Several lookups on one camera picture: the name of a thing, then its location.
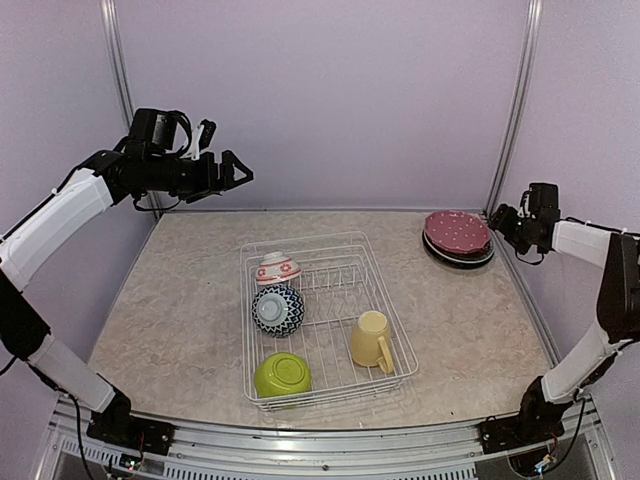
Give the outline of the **red floral plate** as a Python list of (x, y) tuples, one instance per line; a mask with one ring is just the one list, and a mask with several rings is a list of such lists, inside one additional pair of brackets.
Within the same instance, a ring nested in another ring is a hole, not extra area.
[(491, 260), (494, 255), (494, 247), (491, 242), (480, 251), (467, 254), (456, 254), (444, 251), (436, 247), (425, 233), (422, 234), (422, 242), (428, 253), (436, 259), (452, 265), (462, 265), (464, 267), (484, 265)]

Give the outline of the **pink dotted plate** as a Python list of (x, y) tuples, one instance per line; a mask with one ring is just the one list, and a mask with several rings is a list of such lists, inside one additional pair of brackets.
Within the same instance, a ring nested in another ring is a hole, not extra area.
[(479, 217), (457, 210), (441, 210), (425, 218), (429, 244), (445, 254), (479, 256), (489, 252), (490, 233)]

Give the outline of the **black rimmed dark plate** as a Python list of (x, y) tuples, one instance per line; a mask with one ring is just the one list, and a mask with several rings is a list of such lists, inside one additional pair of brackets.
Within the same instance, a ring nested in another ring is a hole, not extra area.
[(435, 258), (433, 255), (431, 255), (430, 253), (428, 253), (428, 254), (429, 254), (432, 258), (434, 258), (435, 260), (437, 260), (438, 262), (440, 262), (440, 263), (442, 263), (442, 264), (444, 264), (444, 265), (446, 265), (446, 266), (449, 266), (449, 267), (452, 267), (452, 268), (455, 268), (455, 269), (460, 269), (460, 270), (475, 270), (475, 269), (482, 268), (482, 267), (484, 267), (485, 265), (487, 265), (487, 264), (488, 264), (488, 263), (493, 259), (493, 257), (494, 257), (494, 255), (493, 255), (492, 259), (491, 259), (491, 260), (489, 260), (489, 261), (488, 261), (486, 264), (484, 264), (484, 265), (476, 265), (476, 266), (467, 266), (467, 267), (464, 267), (464, 266), (462, 266), (462, 265), (452, 265), (452, 264), (445, 263), (445, 262), (443, 262), (443, 261), (441, 261), (441, 260), (436, 259), (436, 258)]

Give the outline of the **red white patterned bowl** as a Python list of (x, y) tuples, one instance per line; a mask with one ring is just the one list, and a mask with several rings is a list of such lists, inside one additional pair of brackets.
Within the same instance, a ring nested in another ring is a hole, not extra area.
[(289, 255), (271, 252), (263, 256), (255, 273), (258, 286), (269, 286), (291, 281), (301, 275), (301, 267)]

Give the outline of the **blue white zigzag bowl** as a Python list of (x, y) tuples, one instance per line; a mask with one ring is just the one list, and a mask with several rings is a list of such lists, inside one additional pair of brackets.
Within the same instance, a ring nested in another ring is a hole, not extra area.
[(296, 332), (305, 316), (305, 302), (293, 287), (274, 284), (257, 292), (251, 303), (254, 324), (274, 338), (286, 338)]

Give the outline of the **yellow mug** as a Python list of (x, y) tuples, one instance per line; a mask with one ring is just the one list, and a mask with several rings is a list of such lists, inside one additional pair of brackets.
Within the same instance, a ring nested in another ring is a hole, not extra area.
[(391, 326), (379, 311), (362, 313), (352, 329), (350, 339), (352, 360), (363, 367), (378, 367), (385, 374), (395, 371), (391, 353)]

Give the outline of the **green bowl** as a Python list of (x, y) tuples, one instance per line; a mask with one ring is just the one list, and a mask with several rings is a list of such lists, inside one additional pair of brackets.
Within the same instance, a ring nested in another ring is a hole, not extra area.
[(261, 398), (306, 393), (312, 386), (311, 370), (297, 355), (275, 353), (256, 369), (254, 386)]

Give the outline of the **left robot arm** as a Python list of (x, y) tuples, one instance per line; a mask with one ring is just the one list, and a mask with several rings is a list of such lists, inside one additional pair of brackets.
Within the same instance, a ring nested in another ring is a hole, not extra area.
[(140, 434), (130, 401), (92, 371), (62, 341), (23, 295), (48, 259), (79, 229), (127, 196), (166, 192), (192, 203), (252, 181), (253, 173), (230, 150), (197, 160), (150, 158), (102, 150), (83, 162), (62, 188), (1, 242), (1, 342), (17, 359), (83, 402), (102, 430), (121, 445)]

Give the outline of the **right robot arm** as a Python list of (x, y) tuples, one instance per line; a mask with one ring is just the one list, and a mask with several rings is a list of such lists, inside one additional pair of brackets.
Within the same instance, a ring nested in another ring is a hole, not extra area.
[(571, 256), (602, 273), (593, 322), (559, 364), (529, 385), (511, 423), (512, 436), (531, 444), (561, 421), (621, 350), (639, 341), (639, 238), (557, 215), (520, 213), (506, 204), (491, 215), (488, 225), (518, 254), (535, 246), (542, 255)]

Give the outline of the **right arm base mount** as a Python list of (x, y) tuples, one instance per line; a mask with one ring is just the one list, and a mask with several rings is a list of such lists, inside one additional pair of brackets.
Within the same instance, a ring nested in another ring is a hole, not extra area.
[(502, 418), (488, 417), (478, 425), (478, 433), (484, 454), (517, 449), (552, 440), (564, 434), (562, 422), (553, 425), (545, 422), (525, 424), (518, 415)]

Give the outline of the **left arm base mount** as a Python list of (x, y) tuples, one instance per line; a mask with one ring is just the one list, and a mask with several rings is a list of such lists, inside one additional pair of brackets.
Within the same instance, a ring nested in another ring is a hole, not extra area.
[(167, 456), (175, 427), (167, 422), (132, 416), (124, 427), (91, 420), (87, 435), (107, 444)]

